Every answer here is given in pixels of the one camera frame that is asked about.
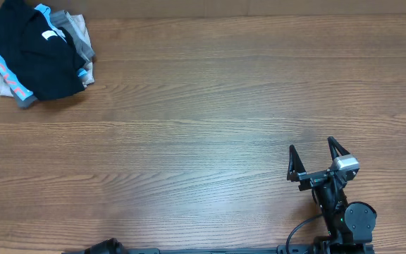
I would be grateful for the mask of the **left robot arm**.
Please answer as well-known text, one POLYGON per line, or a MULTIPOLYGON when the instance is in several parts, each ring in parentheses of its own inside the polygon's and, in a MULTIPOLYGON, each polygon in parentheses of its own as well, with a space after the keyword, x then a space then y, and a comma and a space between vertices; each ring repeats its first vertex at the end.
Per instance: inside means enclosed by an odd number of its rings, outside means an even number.
POLYGON ((85 249, 83 254, 126 254, 127 250, 116 238, 111 238, 85 249))

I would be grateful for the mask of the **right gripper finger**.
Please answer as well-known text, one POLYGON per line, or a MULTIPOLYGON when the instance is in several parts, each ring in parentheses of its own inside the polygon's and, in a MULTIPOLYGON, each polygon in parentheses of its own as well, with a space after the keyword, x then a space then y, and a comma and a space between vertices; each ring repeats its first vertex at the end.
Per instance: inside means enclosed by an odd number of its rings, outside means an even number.
POLYGON ((306 169, 297 153, 294 145, 289 147, 288 181, 299 181, 301 176, 306 174, 306 169))
POLYGON ((335 160, 339 156, 350 154, 333 136, 329 136, 327 141, 332 160, 335 160))

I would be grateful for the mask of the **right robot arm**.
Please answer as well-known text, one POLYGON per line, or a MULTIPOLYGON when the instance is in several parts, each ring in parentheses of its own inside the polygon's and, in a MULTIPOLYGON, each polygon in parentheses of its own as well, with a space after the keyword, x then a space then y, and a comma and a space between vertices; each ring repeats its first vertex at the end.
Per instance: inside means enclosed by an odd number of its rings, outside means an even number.
POLYGON ((287 180, 299 183, 299 190, 312 192, 321 213, 298 224, 288 235, 285 252, 293 253, 290 242, 303 226, 318 218, 325 221, 328 235, 317 236, 303 253, 373 253, 373 230, 377 212, 365 202, 348 202, 344 193, 348 181, 359 171, 359 161, 332 136, 327 138, 332 163, 323 171, 307 173, 294 145, 289 147, 287 180))

